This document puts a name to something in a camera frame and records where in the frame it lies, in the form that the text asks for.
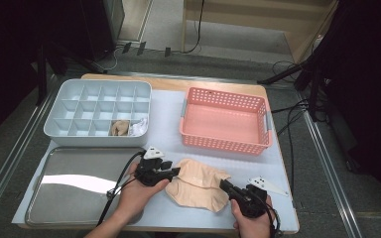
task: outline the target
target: beige cloth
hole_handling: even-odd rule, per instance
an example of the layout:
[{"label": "beige cloth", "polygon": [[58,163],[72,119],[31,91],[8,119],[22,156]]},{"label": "beige cloth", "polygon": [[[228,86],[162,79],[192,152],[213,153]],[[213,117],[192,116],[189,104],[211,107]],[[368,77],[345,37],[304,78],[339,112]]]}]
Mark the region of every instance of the beige cloth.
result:
[{"label": "beige cloth", "polygon": [[222,179],[229,179],[226,171],[218,170],[192,159],[181,160],[176,167],[181,171],[166,187],[166,193],[179,205],[221,210],[228,195],[219,188]]},{"label": "beige cloth", "polygon": [[129,128],[129,121],[118,120],[115,121],[111,127],[112,136],[127,136]]}]

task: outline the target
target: white plastic organizer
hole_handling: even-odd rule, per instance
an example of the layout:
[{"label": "white plastic organizer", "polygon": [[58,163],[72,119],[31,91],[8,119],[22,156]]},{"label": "white plastic organizer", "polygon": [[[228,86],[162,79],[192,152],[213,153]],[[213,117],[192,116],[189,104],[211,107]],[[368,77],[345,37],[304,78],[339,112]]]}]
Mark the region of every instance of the white plastic organizer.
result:
[{"label": "white plastic organizer", "polygon": [[[61,146],[143,146],[148,138],[151,92],[151,84],[145,81],[67,80],[45,123],[45,134]],[[111,135],[118,120],[129,122],[128,135]],[[131,132],[138,125],[141,132]]]}]

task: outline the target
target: pink plastic basket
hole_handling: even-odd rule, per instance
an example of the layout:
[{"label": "pink plastic basket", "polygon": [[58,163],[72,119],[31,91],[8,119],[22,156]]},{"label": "pink plastic basket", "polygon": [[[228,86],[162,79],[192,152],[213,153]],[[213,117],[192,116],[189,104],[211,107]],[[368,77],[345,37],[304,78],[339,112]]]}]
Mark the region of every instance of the pink plastic basket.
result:
[{"label": "pink plastic basket", "polygon": [[272,145],[271,110],[261,96],[191,87],[180,131],[186,146],[260,155]]}]

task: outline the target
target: white table surface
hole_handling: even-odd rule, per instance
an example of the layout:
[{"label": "white table surface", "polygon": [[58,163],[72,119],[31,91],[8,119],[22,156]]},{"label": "white table surface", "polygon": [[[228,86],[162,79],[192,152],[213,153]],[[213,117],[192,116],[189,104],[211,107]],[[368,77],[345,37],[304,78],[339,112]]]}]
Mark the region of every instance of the white table surface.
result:
[{"label": "white table surface", "polygon": [[[261,176],[291,194],[275,127],[273,127],[273,145],[264,150],[260,156],[186,147],[182,144],[182,137],[179,132],[184,98],[185,93],[182,91],[153,90],[149,139],[143,148],[148,149],[150,146],[155,146],[165,153],[164,160],[173,161],[173,165],[181,159],[191,158],[209,166],[226,170],[231,175],[229,180],[241,188],[245,187],[248,179]],[[55,142],[50,142],[12,223],[23,228],[31,228],[25,222],[25,214],[34,193],[35,181],[43,170],[49,152],[58,146]],[[268,192],[268,194],[271,196],[273,206],[281,218],[281,230],[286,233],[298,232],[299,221],[292,197],[273,192]],[[141,228],[142,230],[178,231],[183,229],[184,231],[216,230],[226,232],[233,230],[234,221],[229,202],[222,210],[214,213],[203,208],[179,206],[162,191],[147,204],[142,218],[129,226],[133,229]]]}]

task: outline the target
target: gray carpet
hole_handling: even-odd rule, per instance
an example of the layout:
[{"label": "gray carpet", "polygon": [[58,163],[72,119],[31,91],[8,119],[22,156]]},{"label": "gray carpet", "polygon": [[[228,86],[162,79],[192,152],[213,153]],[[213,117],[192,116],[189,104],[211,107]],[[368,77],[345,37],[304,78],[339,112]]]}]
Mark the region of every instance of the gray carpet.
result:
[{"label": "gray carpet", "polygon": [[[242,82],[255,84],[257,79],[273,75],[272,65],[252,61],[213,59],[195,56],[172,55],[164,58],[164,53],[146,51],[136,56],[136,51],[120,54],[118,65],[109,74],[124,72],[145,72],[170,75],[204,77],[208,80]],[[60,80],[81,77],[87,70],[68,60],[68,72]],[[114,65],[112,57],[100,62],[101,65]],[[280,71],[286,66],[277,66]],[[271,109],[295,105],[299,101],[297,92],[286,80],[267,86]],[[0,127],[0,168],[10,153],[18,135],[27,123],[37,99],[34,90],[19,105],[17,110]],[[275,127],[280,130],[287,124],[288,112],[273,114]],[[75,237],[75,230],[32,230],[22,229],[11,224],[13,215],[23,197],[32,175],[45,153],[50,139],[44,134],[43,126],[47,115],[40,125],[22,160],[12,175],[0,199],[0,237]],[[359,226],[365,237],[381,237],[381,184],[371,176],[355,175],[344,164],[341,150],[328,125],[317,123],[333,164],[357,215]],[[302,117],[291,125],[294,147],[294,200],[300,220],[300,231],[289,237],[347,237],[335,200],[329,189],[322,165],[305,119]],[[287,132],[279,137],[284,163],[291,178],[290,140]]]}]

